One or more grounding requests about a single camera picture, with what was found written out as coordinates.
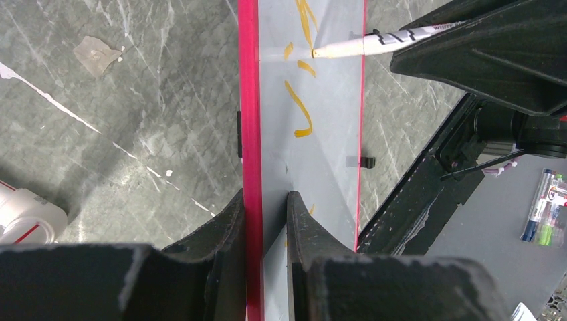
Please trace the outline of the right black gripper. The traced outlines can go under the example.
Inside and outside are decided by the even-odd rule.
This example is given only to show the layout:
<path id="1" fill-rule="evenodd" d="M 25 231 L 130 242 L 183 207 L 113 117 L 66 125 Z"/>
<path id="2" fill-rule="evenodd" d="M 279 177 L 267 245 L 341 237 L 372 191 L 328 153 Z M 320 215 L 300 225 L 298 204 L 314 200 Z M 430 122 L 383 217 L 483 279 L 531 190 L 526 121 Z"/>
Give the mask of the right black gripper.
<path id="1" fill-rule="evenodd" d="M 390 70 L 530 116 L 566 114 L 565 1 L 450 1 L 408 28 L 449 22 L 455 27 L 395 52 Z"/>

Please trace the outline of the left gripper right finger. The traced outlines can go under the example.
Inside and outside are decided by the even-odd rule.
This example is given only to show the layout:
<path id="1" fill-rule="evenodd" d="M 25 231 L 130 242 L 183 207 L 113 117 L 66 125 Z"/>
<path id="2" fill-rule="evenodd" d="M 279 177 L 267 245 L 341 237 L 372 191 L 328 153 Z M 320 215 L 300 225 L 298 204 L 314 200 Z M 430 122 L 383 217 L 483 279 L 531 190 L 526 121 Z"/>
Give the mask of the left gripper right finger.
<path id="1" fill-rule="evenodd" d="M 291 320 L 509 320 L 488 271 L 463 258 L 353 252 L 288 193 Z"/>

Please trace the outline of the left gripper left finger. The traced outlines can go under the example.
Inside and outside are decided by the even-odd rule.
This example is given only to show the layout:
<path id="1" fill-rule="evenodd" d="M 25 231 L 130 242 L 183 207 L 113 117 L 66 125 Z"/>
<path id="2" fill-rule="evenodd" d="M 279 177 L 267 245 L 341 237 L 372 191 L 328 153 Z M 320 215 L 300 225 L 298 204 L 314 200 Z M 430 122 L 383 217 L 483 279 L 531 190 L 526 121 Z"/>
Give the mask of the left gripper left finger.
<path id="1" fill-rule="evenodd" d="M 244 320 L 243 192 L 164 249 L 4 245 L 2 320 Z"/>

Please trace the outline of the white marker pen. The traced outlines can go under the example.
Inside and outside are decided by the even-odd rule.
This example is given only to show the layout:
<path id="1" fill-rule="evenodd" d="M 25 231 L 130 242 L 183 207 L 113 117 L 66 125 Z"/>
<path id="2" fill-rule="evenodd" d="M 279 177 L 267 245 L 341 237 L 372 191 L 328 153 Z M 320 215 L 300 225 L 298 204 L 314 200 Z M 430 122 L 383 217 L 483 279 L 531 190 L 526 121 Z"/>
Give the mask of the white marker pen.
<path id="1" fill-rule="evenodd" d="M 458 21 L 413 29 L 402 29 L 392 33 L 372 33 L 358 39 L 331 43 L 318 49 L 313 49 L 312 57 L 343 58 L 392 53 L 464 23 L 464 21 Z"/>

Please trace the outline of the red-framed whiteboard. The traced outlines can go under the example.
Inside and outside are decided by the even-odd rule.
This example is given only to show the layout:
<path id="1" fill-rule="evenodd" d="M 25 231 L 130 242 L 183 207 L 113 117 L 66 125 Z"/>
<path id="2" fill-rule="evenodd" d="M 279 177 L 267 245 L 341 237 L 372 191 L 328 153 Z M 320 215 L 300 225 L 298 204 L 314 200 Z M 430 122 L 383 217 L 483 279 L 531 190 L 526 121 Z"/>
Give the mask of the red-framed whiteboard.
<path id="1" fill-rule="evenodd" d="M 348 249 L 358 244 L 364 58 L 313 58 L 356 39 L 365 1 L 239 1 L 247 317 L 289 320 L 286 203 Z"/>

